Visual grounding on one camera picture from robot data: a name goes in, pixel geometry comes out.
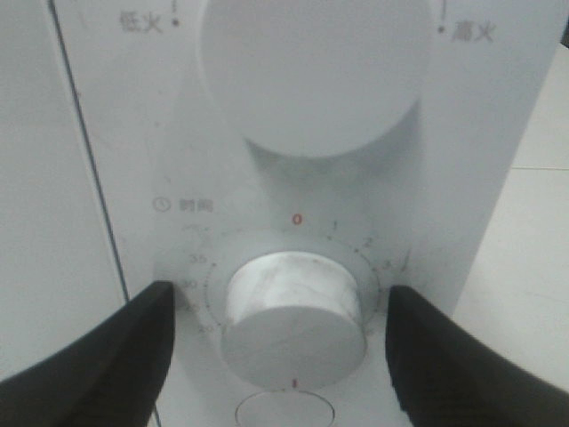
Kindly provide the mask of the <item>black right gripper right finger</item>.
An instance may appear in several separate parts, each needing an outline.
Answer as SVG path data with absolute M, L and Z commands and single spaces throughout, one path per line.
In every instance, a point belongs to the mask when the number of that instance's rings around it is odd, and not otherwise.
M 505 359 L 409 286 L 389 291 L 385 353 L 414 426 L 566 426 L 566 391 Z

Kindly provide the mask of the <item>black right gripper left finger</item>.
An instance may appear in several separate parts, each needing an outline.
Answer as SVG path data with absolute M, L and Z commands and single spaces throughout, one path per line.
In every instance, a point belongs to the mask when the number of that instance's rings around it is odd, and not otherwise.
M 171 365 L 174 288 L 146 287 L 91 332 L 1 382 L 3 426 L 145 426 Z

